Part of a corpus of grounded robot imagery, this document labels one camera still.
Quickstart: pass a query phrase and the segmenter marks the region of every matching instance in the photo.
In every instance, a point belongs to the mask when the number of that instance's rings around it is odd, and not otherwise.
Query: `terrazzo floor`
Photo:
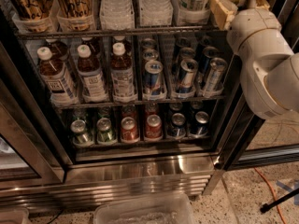
[[[249,149],[298,144],[299,115],[288,113],[268,120],[258,131]],[[280,224],[276,207],[262,214],[264,203],[274,201],[267,183],[280,198],[299,188],[299,162],[227,172],[211,195],[190,200],[196,223],[217,224]],[[285,223],[299,223],[299,195],[279,205]],[[93,224],[94,210],[64,211],[52,224]],[[30,216],[33,224],[49,223],[57,213]]]

